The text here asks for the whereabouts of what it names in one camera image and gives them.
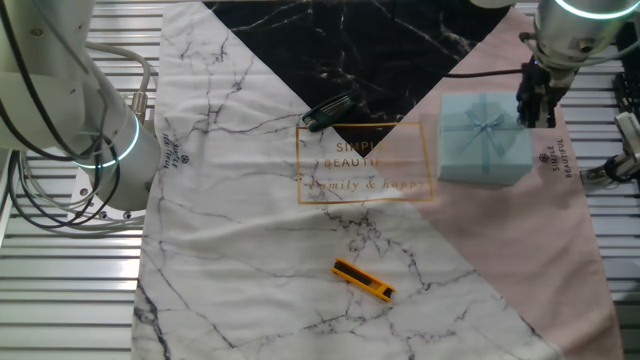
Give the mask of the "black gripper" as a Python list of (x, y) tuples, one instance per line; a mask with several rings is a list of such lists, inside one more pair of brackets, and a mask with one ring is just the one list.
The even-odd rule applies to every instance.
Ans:
[[(549, 97), (563, 98), (573, 84), (573, 70), (545, 67), (531, 57), (523, 63), (517, 94), (519, 122), (527, 128), (555, 128), (555, 103)], [(545, 94), (535, 93), (544, 90)]]

